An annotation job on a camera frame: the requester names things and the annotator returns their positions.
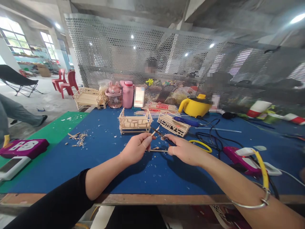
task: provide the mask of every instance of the metal mesh partition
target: metal mesh partition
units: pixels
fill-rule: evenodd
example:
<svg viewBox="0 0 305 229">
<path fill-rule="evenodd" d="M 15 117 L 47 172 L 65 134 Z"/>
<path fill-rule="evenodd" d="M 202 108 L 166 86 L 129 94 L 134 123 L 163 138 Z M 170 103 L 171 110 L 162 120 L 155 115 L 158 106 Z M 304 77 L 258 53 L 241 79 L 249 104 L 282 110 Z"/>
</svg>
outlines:
<svg viewBox="0 0 305 229">
<path fill-rule="evenodd" d="M 305 62 L 303 50 L 264 53 L 276 47 L 92 15 L 65 17 L 85 87 L 130 80 L 147 88 L 147 100 L 175 105 L 187 95 L 215 92 L 224 106 L 263 99 L 300 109 L 304 103 L 303 89 L 295 89 L 304 77 L 291 76 L 304 73 L 296 70 Z M 147 71 L 152 62 L 156 72 Z"/>
</svg>

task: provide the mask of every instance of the red and white cup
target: red and white cup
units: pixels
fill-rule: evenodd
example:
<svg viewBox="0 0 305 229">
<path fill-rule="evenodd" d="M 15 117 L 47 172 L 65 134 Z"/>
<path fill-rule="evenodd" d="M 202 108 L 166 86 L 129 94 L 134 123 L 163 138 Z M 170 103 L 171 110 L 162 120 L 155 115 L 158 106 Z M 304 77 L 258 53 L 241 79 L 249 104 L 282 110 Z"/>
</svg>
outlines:
<svg viewBox="0 0 305 229">
<path fill-rule="evenodd" d="M 266 101 L 256 101 L 255 104 L 252 105 L 250 110 L 247 113 L 247 116 L 250 118 L 256 118 L 262 112 L 268 109 L 272 103 Z"/>
<path fill-rule="evenodd" d="M 293 122 L 295 124 L 299 124 L 299 125 L 304 125 L 305 124 L 305 119 L 300 117 L 300 116 L 297 116 L 295 114 L 287 114 L 284 116 L 284 120 L 286 121 L 290 121 L 290 122 Z"/>
</svg>

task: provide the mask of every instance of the black folding chair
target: black folding chair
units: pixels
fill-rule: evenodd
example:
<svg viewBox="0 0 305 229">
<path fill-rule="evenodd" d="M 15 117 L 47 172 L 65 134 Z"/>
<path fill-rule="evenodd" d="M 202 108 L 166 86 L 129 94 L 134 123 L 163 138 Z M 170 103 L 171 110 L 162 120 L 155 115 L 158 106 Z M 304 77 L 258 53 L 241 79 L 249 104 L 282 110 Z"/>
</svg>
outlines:
<svg viewBox="0 0 305 229">
<path fill-rule="evenodd" d="M 43 94 L 36 89 L 38 80 L 30 80 L 7 65 L 0 65 L 0 80 L 17 92 L 15 96 L 17 96 L 18 93 L 23 94 L 20 90 L 30 92 L 29 96 L 23 94 L 26 97 L 30 97 L 34 91 Z M 19 87 L 8 84 L 8 82 L 18 85 Z"/>
</svg>

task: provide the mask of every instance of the green mat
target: green mat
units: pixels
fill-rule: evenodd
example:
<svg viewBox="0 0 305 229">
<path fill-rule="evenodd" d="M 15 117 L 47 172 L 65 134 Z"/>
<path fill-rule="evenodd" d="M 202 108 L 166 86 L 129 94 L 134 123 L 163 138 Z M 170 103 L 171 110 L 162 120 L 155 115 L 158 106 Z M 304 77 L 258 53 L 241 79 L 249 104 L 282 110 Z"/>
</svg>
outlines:
<svg viewBox="0 0 305 229">
<path fill-rule="evenodd" d="M 60 116 L 58 119 L 54 120 L 44 128 L 40 129 L 28 139 L 47 139 L 50 145 L 47 151 L 40 154 L 34 160 L 28 164 L 19 174 L 17 174 L 10 181 L 3 181 L 0 185 L 0 193 L 8 193 L 10 188 L 18 183 L 20 179 L 37 163 L 41 161 L 42 158 L 48 154 L 54 146 L 56 146 L 74 127 L 76 127 L 83 118 L 85 118 L 89 113 L 83 112 L 67 112 Z M 0 167 L 7 163 L 10 159 L 0 157 Z"/>
</svg>

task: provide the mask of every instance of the blue table mat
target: blue table mat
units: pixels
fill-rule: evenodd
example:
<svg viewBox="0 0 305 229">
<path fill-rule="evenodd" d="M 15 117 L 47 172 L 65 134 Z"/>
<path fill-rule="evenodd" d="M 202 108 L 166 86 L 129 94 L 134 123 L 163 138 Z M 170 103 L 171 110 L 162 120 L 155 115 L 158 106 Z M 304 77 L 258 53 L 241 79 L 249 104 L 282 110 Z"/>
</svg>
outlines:
<svg viewBox="0 0 305 229">
<path fill-rule="evenodd" d="M 76 140 L 69 139 L 67 135 L 39 164 L 24 175 L 23 179 L 10 189 L 10 192 L 48 193 L 63 182 L 76 176 L 83 169 L 92 168 L 118 155 L 133 136 L 133 134 L 120 134 L 118 121 L 120 112 L 121 109 L 94 109 L 70 131 L 70 134 L 84 131 L 88 133 L 84 148 L 72 147 L 72 145 L 76 144 Z M 134 110 L 125 110 L 126 116 L 133 116 L 133 113 Z M 302 152 L 304 143 L 302 141 L 260 130 L 240 118 L 235 118 L 231 121 L 221 118 L 219 114 L 205 116 L 208 121 L 212 121 L 215 118 L 221 119 L 217 128 L 242 131 L 242 133 L 219 131 L 222 137 L 236 140 L 245 147 L 265 146 L 267 150 L 261 151 L 264 161 L 299 178 L 298 173 L 305 166 L 305 155 Z M 157 119 L 154 119 L 152 127 L 157 128 L 158 126 Z M 286 131 L 289 133 L 304 133 L 304 127 L 285 123 L 285 121 L 275 127 L 282 133 L 286 133 Z M 169 133 L 162 127 L 160 127 L 160 131 L 163 134 Z M 185 138 L 187 140 L 197 139 L 195 133 L 199 131 L 208 133 L 208 130 L 199 130 L 191 127 Z M 239 147 L 236 143 L 222 141 L 224 146 Z M 157 146 L 161 149 L 167 149 L 167 143 L 162 141 L 159 136 L 152 142 L 152 148 Z M 212 154 L 217 156 L 218 152 L 213 150 Z M 223 153 L 221 153 L 221 160 L 227 164 L 232 163 Z M 247 177 L 262 183 L 261 178 L 255 180 L 252 177 Z M 273 177 L 273 181 L 282 195 L 305 194 L 305 188 L 285 174 Z M 187 165 L 176 156 L 172 157 L 160 152 L 146 152 L 142 160 L 119 174 L 105 189 L 104 193 L 223 194 L 212 177 L 202 168 Z"/>
</svg>

